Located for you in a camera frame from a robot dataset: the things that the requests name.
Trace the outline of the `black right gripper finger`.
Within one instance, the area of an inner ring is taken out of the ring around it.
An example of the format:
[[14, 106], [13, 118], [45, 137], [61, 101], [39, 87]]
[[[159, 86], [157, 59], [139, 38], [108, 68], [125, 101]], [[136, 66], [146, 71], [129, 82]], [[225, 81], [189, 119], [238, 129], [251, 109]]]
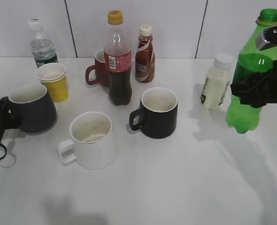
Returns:
[[255, 45], [259, 51], [277, 46], [277, 25], [263, 29], [256, 37]]
[[277, 60], [273, 61], [273, 68], [267, 72], [257, 72], [231, 84], [231, 92], [242, 105], [253, 108], [277, 104]]

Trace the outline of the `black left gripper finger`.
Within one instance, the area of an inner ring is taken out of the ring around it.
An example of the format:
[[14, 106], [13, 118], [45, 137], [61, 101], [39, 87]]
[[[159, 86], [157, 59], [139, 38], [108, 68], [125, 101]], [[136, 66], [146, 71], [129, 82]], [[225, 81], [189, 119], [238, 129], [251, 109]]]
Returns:
[[0, 99], [0, 130], [18, 129], [21, 123], [18, 117], [11, 113], [9, 98]]

